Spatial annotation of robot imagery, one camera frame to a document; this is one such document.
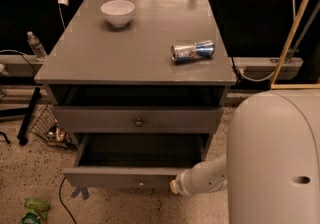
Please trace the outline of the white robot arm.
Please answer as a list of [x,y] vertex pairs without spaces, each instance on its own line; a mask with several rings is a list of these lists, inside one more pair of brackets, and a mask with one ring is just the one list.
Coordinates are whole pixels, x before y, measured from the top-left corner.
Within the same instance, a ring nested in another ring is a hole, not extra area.
[[170,182],[183,196],[228,191],[230,224],[320,224],[320,90],[271,90],[244,100],[226,154]]

